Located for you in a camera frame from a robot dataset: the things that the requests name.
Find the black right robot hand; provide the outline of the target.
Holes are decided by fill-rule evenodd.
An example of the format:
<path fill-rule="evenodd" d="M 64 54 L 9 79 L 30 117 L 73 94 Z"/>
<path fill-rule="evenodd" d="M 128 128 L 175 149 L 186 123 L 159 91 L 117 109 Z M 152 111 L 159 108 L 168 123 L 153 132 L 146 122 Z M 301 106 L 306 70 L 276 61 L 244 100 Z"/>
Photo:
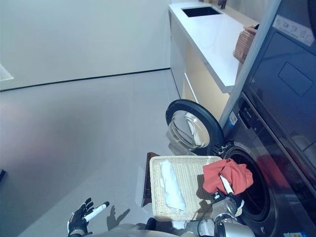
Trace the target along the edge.
<path fill-rule="evenodd" d="M 230 208 L 229 211 L 233 215 L 240 215 L 244 206 L 244 200 L 241 197 L 235 195 L 232 187 L 230 186 L 230 183 L 224 176 L 220 175 L 219 177 L 223 183 L 227 196 L 232 203 L 232 208 Z"/>

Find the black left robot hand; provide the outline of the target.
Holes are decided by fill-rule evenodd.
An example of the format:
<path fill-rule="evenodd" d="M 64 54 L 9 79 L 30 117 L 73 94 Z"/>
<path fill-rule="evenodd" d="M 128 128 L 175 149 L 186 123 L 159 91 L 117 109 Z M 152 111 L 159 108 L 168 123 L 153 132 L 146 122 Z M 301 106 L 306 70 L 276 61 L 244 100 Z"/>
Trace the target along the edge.
<path fill-rule="evenodd" d="M 94 208 L 93 205 L 92 199 L 88 198 L 81 204 L 79 209 L 71 214 L 67 221 L 69 237 L 85 237 L 93 234 L 93 232 L 89 232 L 87 229 L 89 221 L 106 209 L 110 203 L 106 201 L 96 208 Z"/>

